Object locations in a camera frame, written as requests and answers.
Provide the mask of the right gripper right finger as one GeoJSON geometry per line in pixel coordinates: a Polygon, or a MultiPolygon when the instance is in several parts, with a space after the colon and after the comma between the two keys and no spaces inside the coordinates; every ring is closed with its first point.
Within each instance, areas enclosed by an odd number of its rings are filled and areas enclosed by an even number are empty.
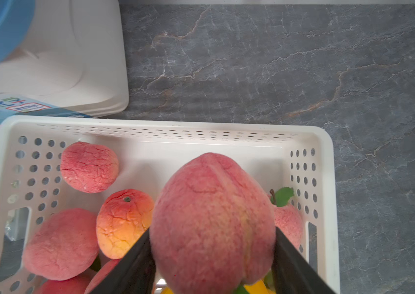
{"type": "Polygon", "coordinates": [[[278,227],[271,270],[277,294],[335,293],[278,227]]]}

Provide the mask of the pink peach second row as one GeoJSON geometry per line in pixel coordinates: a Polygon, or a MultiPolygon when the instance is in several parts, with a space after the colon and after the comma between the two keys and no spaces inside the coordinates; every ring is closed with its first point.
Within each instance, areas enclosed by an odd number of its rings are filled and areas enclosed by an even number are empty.
{"type": "Polygon", "coordinates": [[[100,270],[99,272],[93,277],[93,279],[90,281],[89,285],[87,286],[85,290],[85,294],[91,293],[91,291],[96,288],[97,285],[99,285],[112,270],[114,267],[120,262],[120,259],[117,260],[110,260],[107,262],[100,270]]]}

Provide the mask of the pink peach top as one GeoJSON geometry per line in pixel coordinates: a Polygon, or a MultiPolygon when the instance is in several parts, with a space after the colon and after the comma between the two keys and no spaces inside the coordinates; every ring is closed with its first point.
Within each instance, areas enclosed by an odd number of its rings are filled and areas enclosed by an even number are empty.
{"type": "Polygon", "coordinates": [[[35,292],[36,294],[83,294],[91,278],[76,276],[65,281],[48,280],[35,292]]]}

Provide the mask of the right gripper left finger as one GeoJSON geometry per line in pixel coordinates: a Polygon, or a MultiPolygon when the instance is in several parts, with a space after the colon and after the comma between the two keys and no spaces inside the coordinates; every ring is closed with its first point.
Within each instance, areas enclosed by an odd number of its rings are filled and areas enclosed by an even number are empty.
{"type": "Polygon", "coordinates": [[[147,230],[91,294],[151,294],[155,276],[156,264],[147,230]]]}

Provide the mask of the white perforated plastic basket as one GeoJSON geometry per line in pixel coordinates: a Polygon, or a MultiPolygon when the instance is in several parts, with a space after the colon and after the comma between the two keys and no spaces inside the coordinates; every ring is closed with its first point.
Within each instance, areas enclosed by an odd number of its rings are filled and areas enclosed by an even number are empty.
{"type": "Polygon", "coordinates": [[[184,164],[204,153],[235,160],[264,190],[291,187],[291,202],[304,228],[317,230],[317,271],[340,290],[333,142],[314,126],[276,126],[134,120],[13,116],[0,125],[0,294],[30,294],[42,278],[21,258],[3,271],[5,227],[24,214],[19,237],[27,241],[59,211],[98,212],[104,200],[124,189],[153,198],[184,164]],[[66,184],[61,155],[75,142],[104,145],[119,159],[120,172],[103,192],[86,194],[66,184]]]}

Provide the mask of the orange pink peach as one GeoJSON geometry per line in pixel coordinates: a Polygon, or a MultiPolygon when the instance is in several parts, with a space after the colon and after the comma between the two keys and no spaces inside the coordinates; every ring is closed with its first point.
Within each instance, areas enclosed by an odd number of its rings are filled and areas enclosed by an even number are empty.
{"type": "Polygon", "coordinates": [[[126,189],[109,196],[97,216],[97,240],[102,253],[121,259],[150,227],[154,200],[148,194],[126,189]]]}

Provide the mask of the yellow peach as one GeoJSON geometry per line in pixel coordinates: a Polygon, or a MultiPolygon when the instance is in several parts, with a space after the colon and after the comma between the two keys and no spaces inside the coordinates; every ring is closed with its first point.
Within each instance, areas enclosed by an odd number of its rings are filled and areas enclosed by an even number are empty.
{"type": "Polygon", "coordinates": [[[234,294],[276,294],[275,291],[266,287],[263,280],[259,280],[252,285],[240,285],[234,292],[234,294]]]}
{"type": "Polygon", "coordinates": [[[169,287],[166,287],[161,291],[161,294],[174,294],[174,292],[169,287]]]}

